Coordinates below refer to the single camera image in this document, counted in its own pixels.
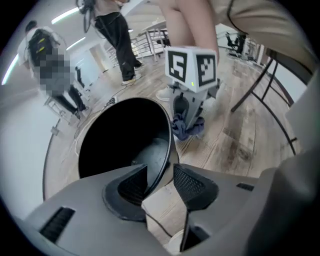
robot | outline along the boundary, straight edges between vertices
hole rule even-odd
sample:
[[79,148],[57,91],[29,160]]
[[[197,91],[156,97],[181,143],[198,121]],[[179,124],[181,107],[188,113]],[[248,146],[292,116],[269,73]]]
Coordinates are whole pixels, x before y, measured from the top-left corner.
[[[175,81],[171,111],[187,112],[184,120],[191,126],[202,102],[218,85],[216,53],[171,48],[167,56],[165,72]],[[317,95],[318,83],[311,86],[316,91],[308,93]],[[152,99],[143,100],[157,104]],[[171,131],[169,117],[165,119],[162,126]],[[131,147],[126,153],[132,153]],[[25,220],[15,221],[46,255],[169,256],[147,230],[148,213],[142,208],[143,200],[167,184],[163,180],[169,176],[187,209],[179,250],[182,256],[275,255],[273,252],[280,248],[286,252],[293,239],[301,243],[304,238],[303,245],[310,245],[310,235],[301,235],[307,233],[301,231],[319,223],[318,143],[280,166],[264,170],[259,178],[181,164],[171,158],[173,153],[172,149],[168,151],[167,161],[163,162],[165,173],[149,188],[148,164],[133,163],[108,170],[110,160],[103,158],[100,166],[87,168],[92,176],[69,184]],[[106,171],[94,174],[95,169]]]
[[217,53],[197,47],[170,47],[165,52],[165,75],[172,79],[170,111],[173,133],[181,140],[201,137],[204,119],[200,117],[206,99],[216,98]]

white wall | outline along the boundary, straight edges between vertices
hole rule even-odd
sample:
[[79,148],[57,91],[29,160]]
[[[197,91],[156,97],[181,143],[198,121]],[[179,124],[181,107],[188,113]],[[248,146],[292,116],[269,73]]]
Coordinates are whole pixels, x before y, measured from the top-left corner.
[[43,173],[58,118],[37,93],[0,109],[0,193],[10,212],[24,219],[43,202]]
[[[273,61],[268,69],[270,74],[273,73],[275,65],[276,63]],[[299,78],[297,78],[293,73],[280,64],[278,64],[276,69],[275,77],[287,90],[294,102],[296,102],[307,89],[307,86]]]
[[81,69],[81,78],[85,86],[94,83],[98,80],[102,72],[96,63],[95,58],[92,56],[89,50],[73,57],[71,60],[71,66]]
[[109,54],[106,52],[106,50],[104,48],[104,43],[101,42],[99,45],[96,45],[95,50],[96,50],[97,54],[99,54],[99,56],[100,56],[100,60],[104,66],[104,69],[105,70],[112,69],[113,65],[112,65]]

crumpled fabric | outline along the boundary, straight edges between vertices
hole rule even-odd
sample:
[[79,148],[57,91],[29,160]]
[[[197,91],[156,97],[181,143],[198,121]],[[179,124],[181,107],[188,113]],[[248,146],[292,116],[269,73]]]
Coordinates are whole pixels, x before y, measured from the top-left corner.
[[180,140],[185,141],[189,136],[197,135],[205,129],[205,119],[203,117],[198,117],[195,121],[192,128],[186,129],[187,125],[184,122],[184,117],[186,112],[182,114],[177,113],[174,115],[173,120],[171,121],[171,128],[173,134]]

black circular opening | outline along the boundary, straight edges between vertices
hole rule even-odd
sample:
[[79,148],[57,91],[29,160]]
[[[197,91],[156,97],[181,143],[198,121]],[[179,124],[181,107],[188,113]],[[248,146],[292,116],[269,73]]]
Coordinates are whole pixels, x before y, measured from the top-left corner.
[[171,137],[170,119],[156,101],[139,97],[121,101],[103,112],[85,135],[79,154],[79,176],[82,179],[147,164],[150,188],[159,183],[166,171]]

leg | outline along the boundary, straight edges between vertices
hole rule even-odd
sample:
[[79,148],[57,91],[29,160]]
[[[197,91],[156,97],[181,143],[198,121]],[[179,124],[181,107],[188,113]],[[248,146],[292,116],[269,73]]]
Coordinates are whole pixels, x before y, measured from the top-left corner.
[[131,48],[128,25],[118,12],[99,16],[95,27],[115,48],[116,58],[122,73],[123,81],[131,80],[135,75],[135,56]]
[[159,4],[172,46],[212,49],[219,59],[215,16],[208,0],[161,0]]
[[71,99],[75,102],[80,112],[86,109],[86,106],[84,105],[80,95],[78,94],[78,91],[74,88],[73,85],[71,85],[68,94],[71,97]]
[[77,109],[74,106],[72,106],[70,104],[70,102],[66,100],[65,97],[63,97],[63,96],[53,96],[52,98],[54,98],[56,100],[56,102],[58,102],[66,110],[70,111],[73,115],[77,112]]

